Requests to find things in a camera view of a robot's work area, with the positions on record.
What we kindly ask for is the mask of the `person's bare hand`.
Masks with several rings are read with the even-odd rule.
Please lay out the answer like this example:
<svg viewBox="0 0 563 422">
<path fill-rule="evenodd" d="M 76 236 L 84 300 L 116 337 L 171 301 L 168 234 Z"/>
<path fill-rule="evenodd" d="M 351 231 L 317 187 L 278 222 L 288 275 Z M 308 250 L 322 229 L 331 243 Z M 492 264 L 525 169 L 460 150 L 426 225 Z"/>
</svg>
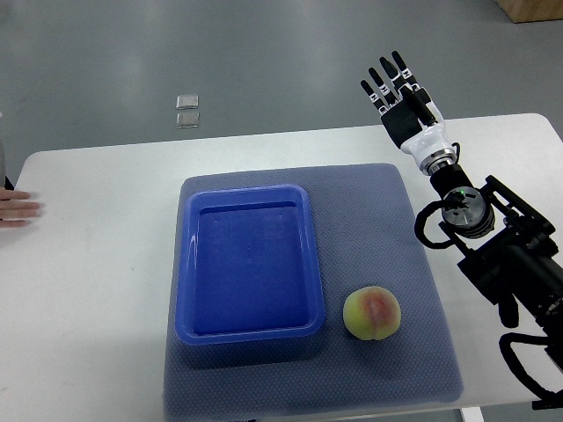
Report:
<svg viewBox="0 0 563 422">
<path fill-rule="evenodd" d="M 19 190 L 1 189 L 1 228 L 20 228 L 39 215 L 41 205 L 31 200 L 31 194 Z"/>
</svg>

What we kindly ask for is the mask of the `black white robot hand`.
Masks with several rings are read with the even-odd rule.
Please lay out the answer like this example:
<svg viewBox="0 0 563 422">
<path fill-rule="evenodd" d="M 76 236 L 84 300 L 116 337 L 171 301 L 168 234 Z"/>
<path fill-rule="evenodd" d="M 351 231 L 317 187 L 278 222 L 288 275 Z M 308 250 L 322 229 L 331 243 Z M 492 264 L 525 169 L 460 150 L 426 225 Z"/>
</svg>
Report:
<svg viewBox="0 0 563 422">
<path fill-rule="evenodd" d="M 372 81 L 361 81 L 388 136 L 419 167 L 440 159 L 453 162 L 456 151 L 445 139 L 445 122 L 437 106 L 401 54 L 393 51 L 391 57 L 379 59 L 387 81 L 373 68 L 369 69 Z"/>
</svg>

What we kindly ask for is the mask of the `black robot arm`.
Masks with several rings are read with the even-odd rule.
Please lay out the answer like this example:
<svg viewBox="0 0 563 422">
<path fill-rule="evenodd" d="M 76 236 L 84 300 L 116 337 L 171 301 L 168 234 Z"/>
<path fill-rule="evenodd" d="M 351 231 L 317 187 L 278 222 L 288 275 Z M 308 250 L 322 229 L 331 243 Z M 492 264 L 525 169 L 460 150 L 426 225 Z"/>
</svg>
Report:
<svg viewBox="0 0 563 422">
<path fill-rule="evenodd" d="M 414 233 L 432 250 L 455 246 L 458 268 L 493 305 L 508 328 L 501 355 L 516 379 L 537 397 L 535 410 L 559 409 L 562 393 L 537 382 L 515 344 L 542 346 L 562 367 L 562 268 L 554 256 L 554 226 L 494 176 L 476 188 L 458 163 L 454 144 L 431 153 L 421 170 L 439 195 L 416 216 Z"/>
</svg>

